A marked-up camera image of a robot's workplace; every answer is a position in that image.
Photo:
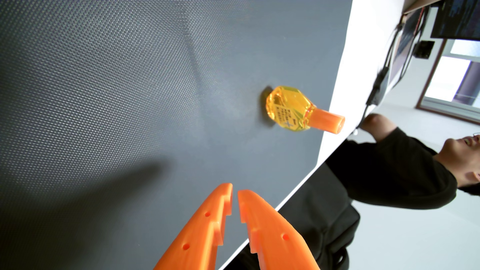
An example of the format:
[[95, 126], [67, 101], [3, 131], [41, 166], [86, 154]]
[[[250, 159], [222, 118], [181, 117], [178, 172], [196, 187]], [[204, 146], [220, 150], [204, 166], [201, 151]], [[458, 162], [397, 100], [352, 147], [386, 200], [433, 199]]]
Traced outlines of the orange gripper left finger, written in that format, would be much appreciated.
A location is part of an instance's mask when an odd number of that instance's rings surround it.
[[214, 270], [232, 210], [231, 183], [216, 187], [192, 215], [154, 270]]

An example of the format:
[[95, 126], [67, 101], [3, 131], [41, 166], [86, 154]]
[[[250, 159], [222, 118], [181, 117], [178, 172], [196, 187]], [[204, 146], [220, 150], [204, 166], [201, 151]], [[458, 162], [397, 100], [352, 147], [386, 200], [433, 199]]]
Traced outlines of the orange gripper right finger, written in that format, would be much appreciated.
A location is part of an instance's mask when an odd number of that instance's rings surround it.
[[237, 197], [250, 252], [257, 254], [261, 270], [320, 269], [303, 237], [266, 200], [247, 189]]

